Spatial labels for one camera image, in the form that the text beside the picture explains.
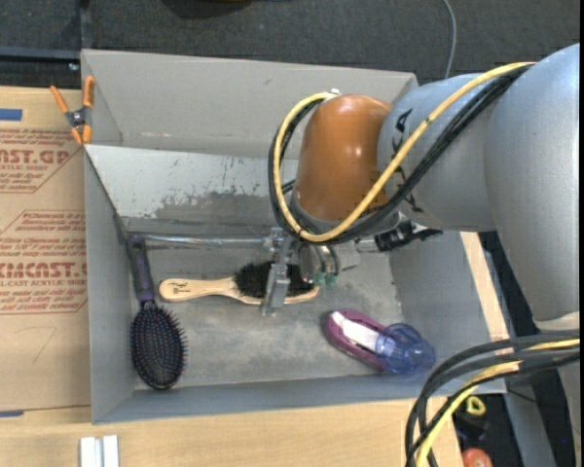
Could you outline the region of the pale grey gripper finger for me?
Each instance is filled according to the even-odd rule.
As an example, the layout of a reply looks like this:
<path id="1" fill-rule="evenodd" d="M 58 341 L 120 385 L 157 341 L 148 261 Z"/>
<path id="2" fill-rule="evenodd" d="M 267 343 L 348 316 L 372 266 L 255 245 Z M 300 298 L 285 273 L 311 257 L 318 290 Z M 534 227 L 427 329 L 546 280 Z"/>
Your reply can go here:
<path id="1" fill-rule="evenodd" d="M 276 264 L 271 264 L 266 283 L 265 297 L 261 304 L 261 314 L 263 316 L 273 315 L 275 311 L 274 301 L 276 274 L 277 274 Z"/>
<path id="2" fill-rule="evenodd" d="M 286 264 L 275 266 L 275 305 L 283 306 L 289 288 L 288 269 Z"/>

